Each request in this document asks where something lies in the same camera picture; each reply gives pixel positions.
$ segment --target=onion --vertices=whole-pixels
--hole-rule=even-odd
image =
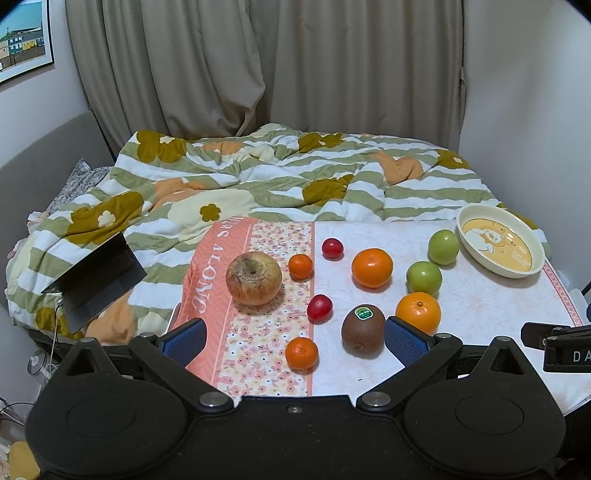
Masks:
[[[263,305],[281,288],[281,268],[262,252],[238,255],[226,271],[226,285],[234,300],[245,305]]]

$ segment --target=picture frame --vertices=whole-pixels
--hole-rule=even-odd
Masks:
[[[0,21],[0,86],[53,63],[49,0],[23,0]]]

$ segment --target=cherry tomato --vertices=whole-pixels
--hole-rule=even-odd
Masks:
[[[324,320],[332,312],[332,301],[326,295],[314,295],[308,304],[310,323]]]
[[[327,238],[322,243],[322,254],[326,258],[339,258],[345,251],[343,244],[336,238]]]

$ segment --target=blue sky in picture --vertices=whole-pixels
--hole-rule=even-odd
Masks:
[[[24,0],[0,22],[0,37],[9,31],[41,26],[41,0]]]

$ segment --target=bowl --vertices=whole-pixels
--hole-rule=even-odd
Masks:
[[[524,278],[544,266],[544,247],[531,228],[507,210],[473,203],[460,209],[456,224],[466,250],[491,272]]]

